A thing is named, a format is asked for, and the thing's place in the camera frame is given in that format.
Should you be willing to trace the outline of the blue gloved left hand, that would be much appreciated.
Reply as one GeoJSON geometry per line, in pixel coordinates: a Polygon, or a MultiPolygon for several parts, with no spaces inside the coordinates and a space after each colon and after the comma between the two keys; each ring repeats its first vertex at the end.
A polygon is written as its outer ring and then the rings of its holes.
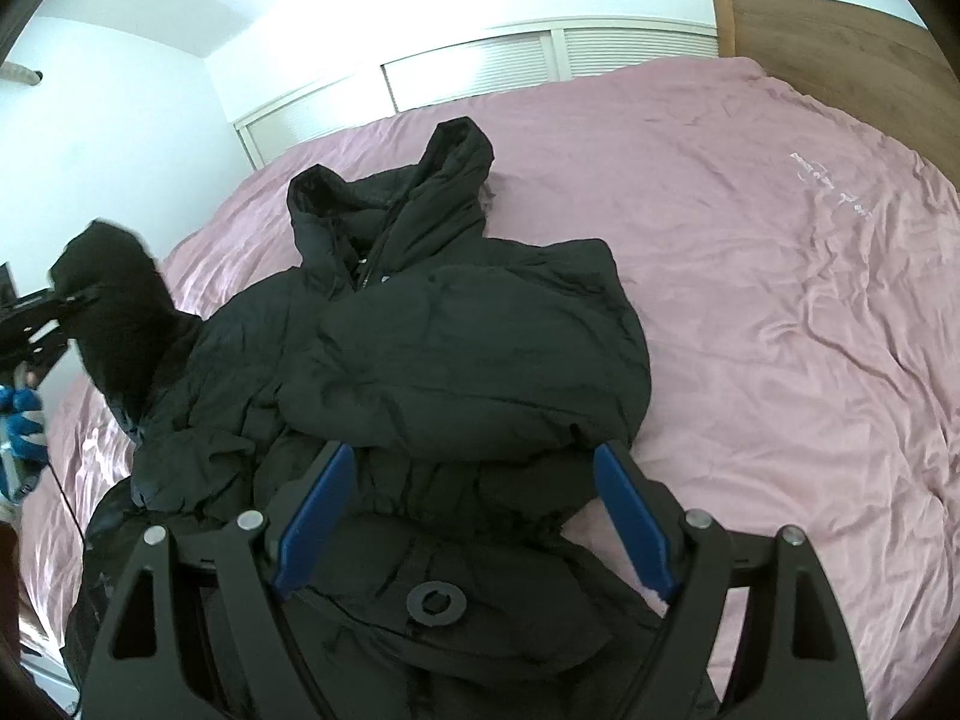
{"type": "Polygon", "coordinates": [[[21,362],[2,387],[2,502],[13,507],[36,489],[49,466],[43,400],[21,362]]]}

